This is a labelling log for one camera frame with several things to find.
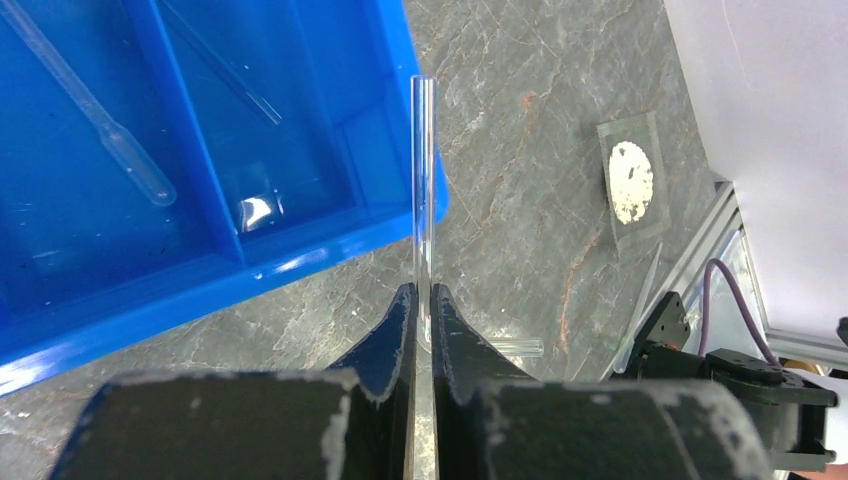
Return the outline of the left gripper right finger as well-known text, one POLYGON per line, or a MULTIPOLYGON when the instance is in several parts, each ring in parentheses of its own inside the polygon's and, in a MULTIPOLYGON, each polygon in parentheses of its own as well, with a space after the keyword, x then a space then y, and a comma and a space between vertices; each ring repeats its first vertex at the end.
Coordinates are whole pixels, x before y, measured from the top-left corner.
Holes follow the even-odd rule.
POLYGON ((544 382, 499 353, 433 286, 441 479, 768 479, 750 416, 707 380, 544 382))

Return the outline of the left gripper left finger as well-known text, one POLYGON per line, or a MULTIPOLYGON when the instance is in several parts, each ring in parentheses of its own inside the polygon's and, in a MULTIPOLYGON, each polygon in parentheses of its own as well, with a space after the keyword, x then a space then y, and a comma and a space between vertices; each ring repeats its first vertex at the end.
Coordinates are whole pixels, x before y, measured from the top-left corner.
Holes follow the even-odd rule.
POLYGON ((408 479, 418 295, 319 370, 148 371, 81 412, 54 479, 408 479))

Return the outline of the small clear glass tube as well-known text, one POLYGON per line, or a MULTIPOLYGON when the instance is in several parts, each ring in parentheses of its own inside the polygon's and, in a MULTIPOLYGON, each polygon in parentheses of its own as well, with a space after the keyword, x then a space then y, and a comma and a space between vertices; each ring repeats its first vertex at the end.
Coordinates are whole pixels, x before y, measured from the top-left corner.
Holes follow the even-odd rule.
POLYGON ((507 357, 540 358, 544 354, 539 338, 493 338, 489 343, 507 357))

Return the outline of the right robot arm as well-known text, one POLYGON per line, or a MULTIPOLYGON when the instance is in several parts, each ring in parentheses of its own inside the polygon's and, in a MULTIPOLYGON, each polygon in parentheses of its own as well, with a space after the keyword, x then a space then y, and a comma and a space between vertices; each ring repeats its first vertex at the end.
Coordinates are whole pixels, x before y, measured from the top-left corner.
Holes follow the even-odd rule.
POLYGON ((676 291, 667 291, 638 328, 626 365, 613 379, 699 379, 726 387, 747 410, 774 468, 821 471, 836 459, 825 445, 837 393, 795 372, 729 349, 704 356, 681 350, 691 333, 676 291))

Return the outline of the white round disc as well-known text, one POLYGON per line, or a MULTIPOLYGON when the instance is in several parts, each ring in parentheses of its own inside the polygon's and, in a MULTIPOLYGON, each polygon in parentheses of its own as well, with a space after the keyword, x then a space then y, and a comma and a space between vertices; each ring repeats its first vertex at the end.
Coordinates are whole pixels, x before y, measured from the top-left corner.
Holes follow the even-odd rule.
POLYGON ((612 147, 608 186, 612 210, 620 223, 629 225, 646 215, 654 194, 654 170, 641 147, 630 141, 612 147))

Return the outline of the clear plastic pipette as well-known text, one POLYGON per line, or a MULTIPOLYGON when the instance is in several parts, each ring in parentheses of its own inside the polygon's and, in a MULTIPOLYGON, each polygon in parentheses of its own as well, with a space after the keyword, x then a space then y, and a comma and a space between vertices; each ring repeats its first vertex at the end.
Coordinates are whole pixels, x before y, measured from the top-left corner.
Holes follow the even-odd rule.
POLYGON ((132 132, 104 108, 20 3, 3 1, 1 16, 86 117, 103 148, 140 192, 156 206, 175 203, 172 182, 132 132))

